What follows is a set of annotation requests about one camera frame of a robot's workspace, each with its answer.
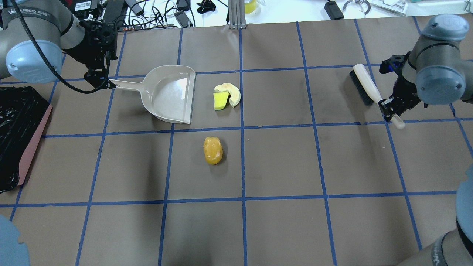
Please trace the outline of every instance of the yellow tape roll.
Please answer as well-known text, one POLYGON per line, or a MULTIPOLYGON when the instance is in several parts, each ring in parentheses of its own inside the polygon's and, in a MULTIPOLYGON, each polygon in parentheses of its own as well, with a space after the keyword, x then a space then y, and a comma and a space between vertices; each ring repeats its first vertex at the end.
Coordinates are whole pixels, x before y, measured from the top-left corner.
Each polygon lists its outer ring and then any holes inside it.
POLYGON ((250 14, 256 9, 256 0, 245 0, 245 14, 250 14))

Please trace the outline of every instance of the white brush handle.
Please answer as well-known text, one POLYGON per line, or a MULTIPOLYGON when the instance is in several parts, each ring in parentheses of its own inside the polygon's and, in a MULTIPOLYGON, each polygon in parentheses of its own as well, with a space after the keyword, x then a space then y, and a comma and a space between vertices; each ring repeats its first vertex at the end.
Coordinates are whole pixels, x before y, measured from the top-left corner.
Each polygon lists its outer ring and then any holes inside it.
MULTIPOLYGON (((383 98, 381 97, 381 94, 379 94, 378 88, 366 71, 365 66, 363 64, 357 64, 353 67, 353 70, 355 71, 355 74, 361 85, 365 89, 366 94, 368 94, 368 96, 375 103, 378 103, 380 100, 382 100, 383 98)), ((404 121, 397 114, 393 115, 391 121, 397 129, 403 129, 406 127, 404 121)))

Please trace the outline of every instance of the yellow object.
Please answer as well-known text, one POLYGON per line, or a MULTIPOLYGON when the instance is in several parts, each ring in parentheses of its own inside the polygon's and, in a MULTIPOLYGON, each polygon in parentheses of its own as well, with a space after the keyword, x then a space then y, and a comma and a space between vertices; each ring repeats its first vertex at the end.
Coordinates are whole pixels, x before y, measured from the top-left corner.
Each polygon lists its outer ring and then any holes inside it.
POLYGON ((245 14, 250 14, 256 9, 256 0, 245 0, 245 14))
POLYGON ((240 90, 233 84, 230 83, 223 83, 222 85, 218 85, 213 89, 213 92, 224 92, 228 91, 230 93, 230 105, 232 107, 237 106, 237 104, 241 100, 241 93, 240 90))
POLYGON ((222 110, 227 105, 228 97, 230 93, 228 91, 216 92, 213 94, 213 108, 215 110, 222 110))
POLYGON ((204 156, 208 164, 218 164, 223 157, 223 148, 217 137, 206 137, 204 140, 204 156))

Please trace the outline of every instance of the dustpan handle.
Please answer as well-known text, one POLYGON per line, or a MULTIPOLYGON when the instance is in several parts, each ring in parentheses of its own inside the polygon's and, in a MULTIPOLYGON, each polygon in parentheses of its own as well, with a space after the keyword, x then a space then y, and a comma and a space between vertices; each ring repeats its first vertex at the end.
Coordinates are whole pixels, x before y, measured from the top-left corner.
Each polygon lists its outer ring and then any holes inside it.
POLYGON ((140 83, 124 81, 124 80, 110 80, 110 81, 117 86, 116 87, 117 89, 141 91, 140 83))

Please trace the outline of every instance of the brush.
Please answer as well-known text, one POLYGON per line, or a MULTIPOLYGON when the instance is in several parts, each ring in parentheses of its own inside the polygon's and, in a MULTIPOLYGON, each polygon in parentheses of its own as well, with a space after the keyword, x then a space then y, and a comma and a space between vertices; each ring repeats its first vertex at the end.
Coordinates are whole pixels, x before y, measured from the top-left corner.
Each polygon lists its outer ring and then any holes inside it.
MULTIPOLYGON (((371 106, 374 102, 383 100, 381 94, 379 94, 378 88, 369 76, 364 65, 355 65, 353 70, 350 72, 350 77, 366 106, 371 106)), ((397 114, 393 115, 391 121, 398 129, 403 129, 406 126, 404 121, 397 114)))

